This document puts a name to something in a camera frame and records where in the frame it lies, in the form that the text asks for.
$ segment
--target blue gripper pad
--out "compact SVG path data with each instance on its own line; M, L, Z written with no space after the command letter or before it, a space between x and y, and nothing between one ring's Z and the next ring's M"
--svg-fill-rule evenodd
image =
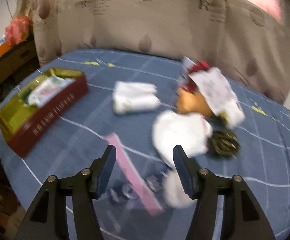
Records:
M176 145L174 147L173 160L184 192L191 199L196 199L196 193L199 190L197 175L197 172L200 169L199 165L195 160L187 157L181 145Z
M108 145L103 156L93 161L90 166L92 172L89 192L94 193L93 198L99 199L106 191L112 169L116 162L116 148Z

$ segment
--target metal screw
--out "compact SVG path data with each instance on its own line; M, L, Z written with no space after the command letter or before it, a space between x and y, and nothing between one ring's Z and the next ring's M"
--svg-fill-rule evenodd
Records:
M241 182L242 181L242 177L238 176L238 175L235 175L234 176L234 180L237 181L237 182Z
M208 169L201 168L201 169L199 170L199 173L200 173L200 174L203 174L203 175L206 175L206 174L208 173Z
M81 173L82 173L83 175L88 175L88 174L90 174L90 170L89 170L89 169L83 169L83 170L81 171Z
M47 180L48 180L48 182L53 182L53 181L56 180L56 176L51 175L51 176L49 176L49 177L47 178Z

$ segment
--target bed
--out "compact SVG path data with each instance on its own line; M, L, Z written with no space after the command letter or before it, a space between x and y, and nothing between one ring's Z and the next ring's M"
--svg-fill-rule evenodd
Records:
M8 147L0 131L1 162L24 208L29 207L49 175L73 176L99 158L109 143L126 153L143 179L167 171L152 145L151 130L160 112L175 111L180 62L115 50L76 50L32 73L7 96L0 108L18 89L50 67L84 71L89 93L53 124L24 159ZM117 80L155 84L162 105L150 113L115 115L112 92ZM207 153L197 156L196 160L219 176L243 176L263 208L276 239L283 240L290 233L290 111L240 83L229 81L246 116L246 120L233 129L241 145L240 153L230 159ZM251 106L260 107L268 116L254 111ZM223 128L216 119L208 121L216 130ZM126 176L116 163L108 189L126 183ZM165 203L161 190L153 197L160 210L156 215L150 215L139 198L114 203L107 192L94 201L104 238L185 239L195 205L172 209ZM220 237L222 205L223 199L219 197L213 239ZM67 219L70 238L77 239L70 198L67 199Z

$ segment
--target yellow tag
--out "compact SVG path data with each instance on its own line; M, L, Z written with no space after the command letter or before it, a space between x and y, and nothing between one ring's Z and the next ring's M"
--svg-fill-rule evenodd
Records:
M226 124L228 124L228 121L227 121L227 114L225 112L221 112L220 113L220 117L224 120L224 122Z
M95 65L95 66L100 66L97 62L95 61L85 61L84 62L85 65Z
M256 108L255 106L251 106L251 109L253 109L254 111L256 111L256 112L258 112L260 114L264 114L264 115L268 116L265 112L263 112L262 110Z

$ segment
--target white paper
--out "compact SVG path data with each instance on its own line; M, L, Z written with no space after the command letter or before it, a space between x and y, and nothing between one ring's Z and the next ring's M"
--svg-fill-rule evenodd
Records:
M224 111L226 103L237 100L228 80L218 68L212 67L207 72L195 72L189 77L195 82L215 115Z

